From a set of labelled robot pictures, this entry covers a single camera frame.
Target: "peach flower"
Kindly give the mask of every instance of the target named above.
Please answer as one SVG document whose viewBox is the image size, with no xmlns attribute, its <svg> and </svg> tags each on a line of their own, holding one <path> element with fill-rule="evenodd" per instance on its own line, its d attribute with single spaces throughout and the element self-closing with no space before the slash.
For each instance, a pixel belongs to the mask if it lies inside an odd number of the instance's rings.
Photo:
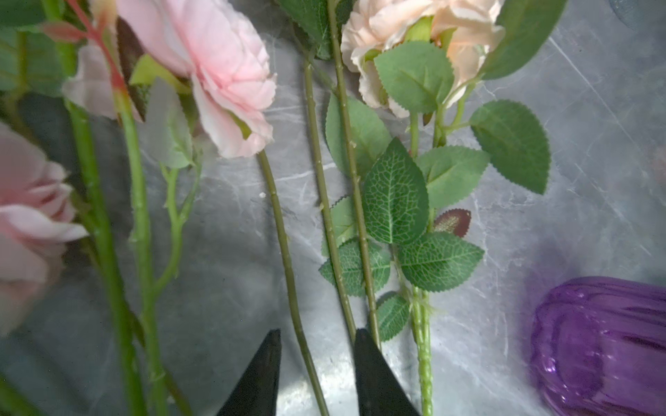
<svg viewBox="0 0 666 416">
<path fill-rule="evenodd" d="M 16 328 L 63 269 L 72 224 L 65 170 L 0 123 L 0 335 Z"/>
<path fill-rule="evenodd" d="M 380 99 L 381 82 L 374 63 L 365 62 L 366 53 L 391 49 L 419 19 L 433 16 L 431 40 L 438 42 L 443 31 L 456 28 L 447 52 L 455 89 L 477 75 L 486 54 L 501 41 L 504 30 L 495 25 L 500 9 L 499 0 L 358 0 L 342 29 L 342 58 L 351 71 L 361 73 L 359 92 L 366 104 L 406 117 L 409 113 L 393 99 Z"/>
<path fill-rule="evenodd" d="M 247 17 L 227 0 L 117 0 L 117 8 L 155 60 L 192 80 L 201 125 L 222 157 L 252 156 L 273 141 L 262 111 L 275 76 Z"/>
</svg>

